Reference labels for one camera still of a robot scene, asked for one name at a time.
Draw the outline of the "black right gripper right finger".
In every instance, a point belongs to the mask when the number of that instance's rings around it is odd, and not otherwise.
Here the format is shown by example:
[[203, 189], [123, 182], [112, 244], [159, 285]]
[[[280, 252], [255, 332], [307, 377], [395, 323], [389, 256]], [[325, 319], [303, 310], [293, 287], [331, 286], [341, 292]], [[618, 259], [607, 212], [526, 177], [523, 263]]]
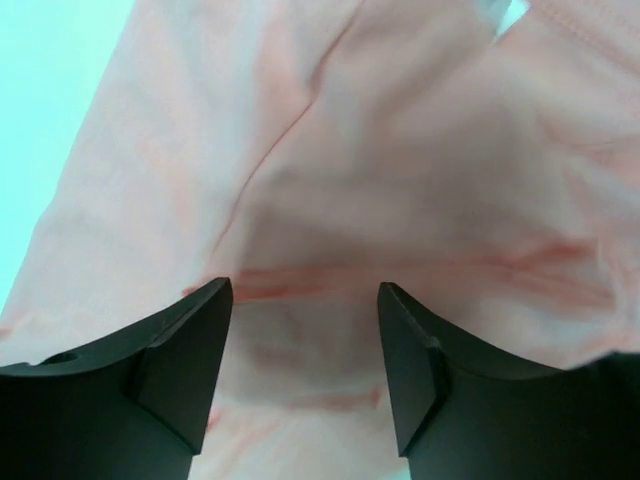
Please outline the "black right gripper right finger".
[[639, 357], [559, 370], [508, 353], [380, 286], [399, 454], [415, 479], [635, 479]]

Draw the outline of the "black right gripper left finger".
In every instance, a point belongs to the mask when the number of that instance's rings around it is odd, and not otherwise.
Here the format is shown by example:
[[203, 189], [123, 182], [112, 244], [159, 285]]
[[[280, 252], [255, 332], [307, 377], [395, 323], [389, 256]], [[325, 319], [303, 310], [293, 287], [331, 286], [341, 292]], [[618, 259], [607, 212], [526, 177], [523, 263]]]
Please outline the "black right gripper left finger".
[[40, 364], [1, 370], [5, 479], [185, 479], [200, 454], [233, 291], [172, 306]]

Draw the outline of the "salmon pink t-shirt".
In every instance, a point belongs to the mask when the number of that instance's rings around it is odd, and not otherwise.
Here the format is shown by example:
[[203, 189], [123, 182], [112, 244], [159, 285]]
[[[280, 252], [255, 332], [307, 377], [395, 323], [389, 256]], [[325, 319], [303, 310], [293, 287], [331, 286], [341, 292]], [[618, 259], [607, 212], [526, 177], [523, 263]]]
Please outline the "salmon pink t-shirt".
[[195, 479], [379, 479], [375, 298], [555, 367], [639, 347], [639, 5], [139, 1], [1, 315], [39, 362], [227, 276]]

